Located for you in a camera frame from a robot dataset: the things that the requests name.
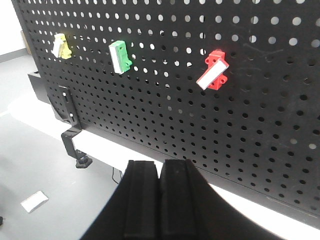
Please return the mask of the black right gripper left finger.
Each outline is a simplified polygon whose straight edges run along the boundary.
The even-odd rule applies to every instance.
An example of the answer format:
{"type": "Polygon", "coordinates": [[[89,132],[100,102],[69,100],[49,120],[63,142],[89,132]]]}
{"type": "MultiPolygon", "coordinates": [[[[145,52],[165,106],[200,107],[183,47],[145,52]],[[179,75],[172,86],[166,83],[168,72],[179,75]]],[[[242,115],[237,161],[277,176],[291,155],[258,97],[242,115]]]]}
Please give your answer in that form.
{"type": "Polygon", "coordinates": [[[83,240],[159,239],[159,179],[152,161],[128,162],[122,180],[83,240]]]}

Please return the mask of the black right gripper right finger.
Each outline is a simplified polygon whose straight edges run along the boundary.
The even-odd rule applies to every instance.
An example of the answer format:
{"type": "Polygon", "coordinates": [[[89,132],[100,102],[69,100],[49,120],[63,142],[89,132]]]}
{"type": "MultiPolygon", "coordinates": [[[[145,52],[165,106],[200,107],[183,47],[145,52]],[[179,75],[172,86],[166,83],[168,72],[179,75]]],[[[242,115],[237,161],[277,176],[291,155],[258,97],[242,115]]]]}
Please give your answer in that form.
{"type": "Polygon", "coordinates": [[[190,160],[165,160],[160,175],[163,240],[278,240],[227,203],[190,160]]]}

